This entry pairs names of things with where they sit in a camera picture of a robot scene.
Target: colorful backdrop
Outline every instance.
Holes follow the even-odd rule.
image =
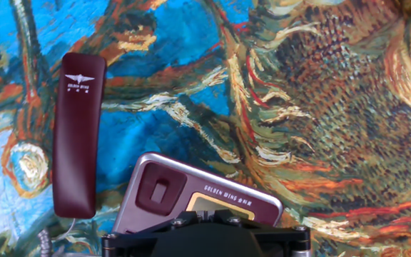
[[[53,212],[61,57],[106,58],[98,213],[56,248],[98,254],[136,159],[261,188],[316,256],[411,256],[411,1],[0,0],[0,256]]]

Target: logo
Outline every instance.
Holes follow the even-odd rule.
[[[81,82],[91,81],[94,78],[84,76],[82,74],[79,75],[65,75],[66,77],[72,79],[73,81],[77,81],[77,84],[68,84],[68,91],[71,89],[75,89],[76,92],[79,92],[80,89],[85,89],[85,93],[88,93],[90,86],[80,85]]]

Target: rectangular button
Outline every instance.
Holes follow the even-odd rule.
[[[160,203],[163,200],[164,193],[166,192],[167,186],[162,183],[156,183],[155,190],[150,197],[150,200]]]

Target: bolt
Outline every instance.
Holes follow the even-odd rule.
[[[186,222],[186,220],[184,220],[182,218],[176,218],[173,221],[171,221],[171,224],[173,226],[182,226],[185,222]]]
[[[103,236],[104,238],[117,238],[117,235],[114,233],[106,234]]]
[[[239,223],[239,222],[240,222],[240,218],[237,217],[237,216],[230,217],[230,218],[228,219],[228,222],[229,222],[229,223]]]
[[[299,225],[299,226],[295,226],[294,230],[296,230],[296,231],[306,231],[307,227],[304,226],[304,225]]]

